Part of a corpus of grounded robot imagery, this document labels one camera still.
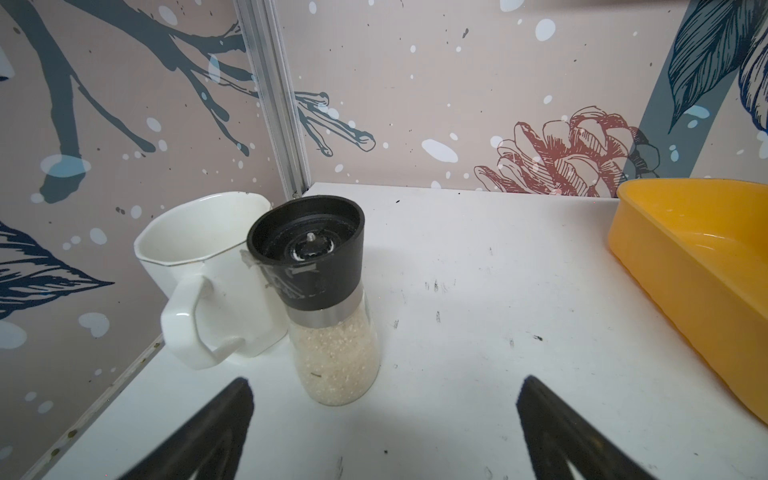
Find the beige wall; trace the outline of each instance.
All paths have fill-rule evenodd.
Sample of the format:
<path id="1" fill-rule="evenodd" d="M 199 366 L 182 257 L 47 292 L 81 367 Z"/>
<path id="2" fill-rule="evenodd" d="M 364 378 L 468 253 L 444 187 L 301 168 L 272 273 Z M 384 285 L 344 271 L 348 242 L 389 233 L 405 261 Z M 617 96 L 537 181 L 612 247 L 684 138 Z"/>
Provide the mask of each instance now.
<path id="1" fill-rule="evenodd" d="M 611 176 L 621 172 L 627 151 L 611 154 L 610 138 L 602 154 L 576 141 L 563 151 L 552 144 L 531 149 L 522 134 L 515 138 L 515 125 L 525 122 L 546 136 L 544 123 L 555 121 L 550 129 L 564 133 L 543 141 L 573 139 L 591 128 L 574 113 L 596 106 L 604 111 L 596 128 L 610 137 L 606 130 L 615 120 L 621 125 L 615 125 L 613 139 L 621 142 L 640 126 L 657 79 L 666 78 L 667 54 L 688 7 L 689 2 L 618 0 L 279 2 L 294 88 L 324 90 L 341 122 L 354 121 L 355 129 L 376 141 L 366 152 L 331 132 L 325 139 L 333 155 L 327 156 L 305 135 L 313 180 L 495 190 L 498 184 L 482 174 L 487 167 L 503 176 L 502 189 L 509 191 L 613 194 Z M 537 27 L 543 21 L 543 38 L 547 19 L 554 34 L 540 39 Z M 694 176 L 768 182 L 768 161 L 757 154 L 758 130 L 738 97 L 736 86 L 717 119 L 707 120 L 714 124 Z M 701 123 L 698 131 L 705 128 Z M 680 128 L 680 134 L 688 133 Z M 432 156 L 422 146 L 429 139 L 455 154 L 430 142 L 445 152 L 443 160 L 458 160 Z M 624 146 L 631 149 L 631 139 L 629 144 Z M 669 146 L 655 146 L 662 162 L 670 162 Z M 515 166 L 499 169 L 505 154 L 517 164 L 522 182 L 514 181 Z M 566 162 L 531 162 L 548 155 Z M 568 178 L 571 168 L 586 180 L 578 192 Z M 598 171 L 592 177 L 585 172 L 591 168 Z"/>
<path id="2" fill-rule="evenodd" d="M 2 309 L 12 310 L 0 319 L 0 478 L 20 477 L 159 335 L 164 298 L 134 258 L 132 247 L 153 217 L 221 191 L 257 192 L 276 204 L 284 200 L 257 98 L 227 87 L 225 81 L 206 82 L 195 74 L 210 98 L 230 115 L 223 124 L 233 138 L 249 146 L 246 156 L 224 137 L 182 70 L 165 68 L 136 38 L 62 0 L 16 3 L 36 10 L 82 84 L 105 109 L 139 137 L 154 146 L 164 141 L 167 149 L 142 151 L 85 100 L 73 81 L 76 139 L 91 169 L 65 199 L 42 200 L 46 175 L 41 162 L 62 152 L 41 60 L 28 39 L 39 33 L 25 31 L 0 3 L 0 47 L 7 58 L 3 64 L 14 72 L 0 82 L 0 222 L 6 226 L 0 233 L 0 263 L 29 258 L 9 244 L 8 229 L 26 233 L 39 245 L 36 248 L 47 250 L 54 257 L 46 260 L 49 265 L 61 262 L 48 279 L 29 276 L 44 267 L 0 265 L 0 286 L 5 289 L 0 297 L 8 294 L 10 281 L 70 293 L 37 306 L 28 297 L 13 306 L 7 298 L 0 299 Z M 86 3 L 106 9 L 124 6 L 120 0 Z M 152 14 L 154 19 L 147 23 L 151 31 L 169 27 L 218 37 L 237 22 L 232 3 L 225 0 L 129 4 Z M 175 14 L 177 25 L 163 20 L 162 5 Z M 172 42 L 193 62 L 189 65 L 208 70 L 203 53 L 178 38 Z M 217 57 L 250 73 L 243 51 Z M 233 83 L 248 91 L 255 88 L 252 81 Z M 159 122 L 159 132 L 150 128 L 148 118 Z M 106 243 L 91 239 L 94 228 L 103 231 Z M 80 237 L 79 243 L 73 237 Z M 67 284 L 75 276 L 73 269 L 92 278 L 80 276 L 79 286 Z M 85 290 L 88 286 L 97 288 Z M 89 313 L 100 315 L 82 317 L 82 326 L 81 316 Z M 47 402 L 52 408 L 46 411 Z"/>

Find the metal band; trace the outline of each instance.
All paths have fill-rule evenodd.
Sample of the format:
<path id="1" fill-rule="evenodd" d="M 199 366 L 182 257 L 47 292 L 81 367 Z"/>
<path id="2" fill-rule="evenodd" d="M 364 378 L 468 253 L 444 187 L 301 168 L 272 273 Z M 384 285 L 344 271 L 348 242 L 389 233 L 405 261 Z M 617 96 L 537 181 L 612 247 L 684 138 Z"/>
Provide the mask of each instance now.
<path id="1" fill-rule="evenodd" d="M 288 317 L 301 326 L 310 329 L 324 329 L 335 326 L 348 319 L 362 302 L 362 281 L 357 284 L 353 292 L 341 302 L 322 310 L 296 310 L 286 305 Z"/>

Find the red flower drawing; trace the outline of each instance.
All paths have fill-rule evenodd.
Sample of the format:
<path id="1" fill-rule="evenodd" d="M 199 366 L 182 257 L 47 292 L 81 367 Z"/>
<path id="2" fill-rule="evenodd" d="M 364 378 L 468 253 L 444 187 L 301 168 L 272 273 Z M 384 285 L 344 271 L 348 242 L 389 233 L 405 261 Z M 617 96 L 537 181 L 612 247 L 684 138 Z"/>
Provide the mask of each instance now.
<path id="1" fill-rule="evenodd" d="M 488 190 L 614 197 L 627 179 L 623 173 L 627 160 L 635 166 L 637 177 L 655 175 L 637 146 L 648 149 L 646 157 L 655 154 L 658 165 L 658 151 L 648 145 L 642 132 L 628 126 L 621 115 L 594 106 L 582 108 L 568 121 L 545 123 L 543 136 L 518 122 L 515 139 L 504 140 L 497 148 L 499 173 L 481 165 L 475 167 L 475 176 Z"/>

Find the mug handle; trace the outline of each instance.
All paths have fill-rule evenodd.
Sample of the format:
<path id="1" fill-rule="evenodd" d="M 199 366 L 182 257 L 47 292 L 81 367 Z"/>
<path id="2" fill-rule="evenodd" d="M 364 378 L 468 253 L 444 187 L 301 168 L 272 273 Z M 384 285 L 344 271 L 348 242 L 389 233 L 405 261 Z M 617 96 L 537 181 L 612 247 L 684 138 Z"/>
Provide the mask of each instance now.
<path id="1" fill-rule="evenodd" d="M 192 275 L 179 282 L 160 315 L 163 338 L 174 355 L 192 369 L 202 370 L 218 365 L 235 350 L 245 345 L 237 337 L 211 351 L 200 339 L 194 311 L 200 298 L 210 295 L 214 286 L 203 275 Z"/>

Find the leaf drawing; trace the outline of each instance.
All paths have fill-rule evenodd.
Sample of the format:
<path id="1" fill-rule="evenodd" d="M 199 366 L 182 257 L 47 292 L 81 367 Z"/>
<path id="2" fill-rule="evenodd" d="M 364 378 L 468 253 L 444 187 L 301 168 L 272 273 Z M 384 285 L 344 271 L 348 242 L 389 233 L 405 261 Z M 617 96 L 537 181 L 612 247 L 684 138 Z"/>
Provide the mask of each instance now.
<path id="1" fill-rule="evenodd" d="M 755 127 L 768 129 L 768 24 L 764 22 L 755 35 L 739 73 L 741 103 L 751 115 Z"/>
<path id="2" fill-rule="evenodd" d="M 112 283 L 67 265 L 26 233 L 0 222 L 0 319 L 15 310 Z"/>
<path id="3" fill-rule="evenodd" d="M 766 0 L 699 0 L 674 41 L 668 71 L 674 113 L 683 113 L 730 72 L 742 65 L 762 24 Z"/>

